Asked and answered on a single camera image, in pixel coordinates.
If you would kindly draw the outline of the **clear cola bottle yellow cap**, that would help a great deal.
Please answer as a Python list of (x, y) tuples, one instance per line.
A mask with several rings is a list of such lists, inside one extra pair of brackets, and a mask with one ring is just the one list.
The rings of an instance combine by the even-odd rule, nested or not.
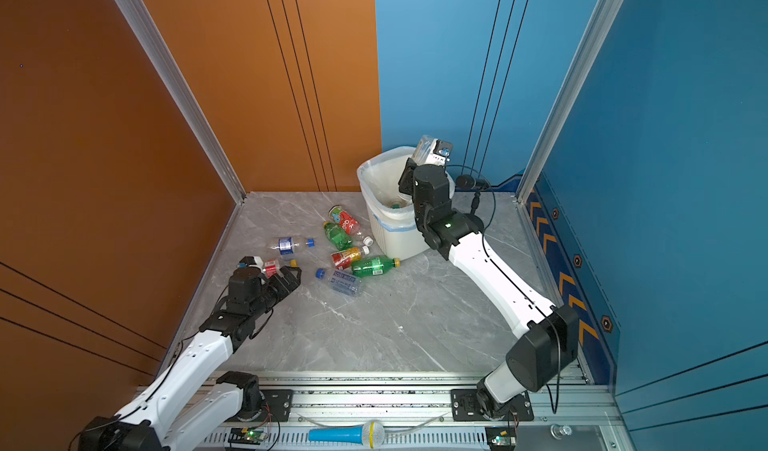
[(293, 269), (297, 267), (298, 262), (295, 259), (285, 262), (275, 258), (264, 261), (261, 266), (261, 271), (265, 278), (269, 279), (276, 275), (283, 276), (285, 274), (285, 269)]

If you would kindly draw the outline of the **small clear white-label bottle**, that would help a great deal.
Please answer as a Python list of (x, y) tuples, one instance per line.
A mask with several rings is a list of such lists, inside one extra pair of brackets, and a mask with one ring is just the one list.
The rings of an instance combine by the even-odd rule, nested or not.
[(412, 155), (417, 165), (435, 164), (440, 156), (435, 153), (437, 139), (429, 135), (423, 135)]

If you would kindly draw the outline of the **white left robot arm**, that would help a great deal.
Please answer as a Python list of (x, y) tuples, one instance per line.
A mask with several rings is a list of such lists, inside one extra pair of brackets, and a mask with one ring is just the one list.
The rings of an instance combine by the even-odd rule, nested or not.
[(267, 276), (240, 265), (212, 312), (173, 363), (112, 417), (96, 417), (69, 446), (77, 450), (193, 450), (229, 418), (250, 421), (266, 413), (257, 376), (230, 371), (198, 402), (211, 374), (263, 329), (278, 303), (297, 290), (302, 271), (283, 266)]

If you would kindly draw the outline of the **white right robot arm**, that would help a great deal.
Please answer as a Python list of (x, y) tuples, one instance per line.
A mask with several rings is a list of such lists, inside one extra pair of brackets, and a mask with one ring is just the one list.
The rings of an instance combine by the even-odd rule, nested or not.
[(489, 420), (510, 413), (510, 402), (561, 382), (578, 356), (579, 316), (557, 307), (506, 264), (487, 242), (480, 218), (453, 208), (445, 168), (406, 161), (398, 182), (409, 196), (415, 224), (429, 248), (454, 265), (501, 313), (516, 341), (503, 362), (477, 384), (480, 412)]

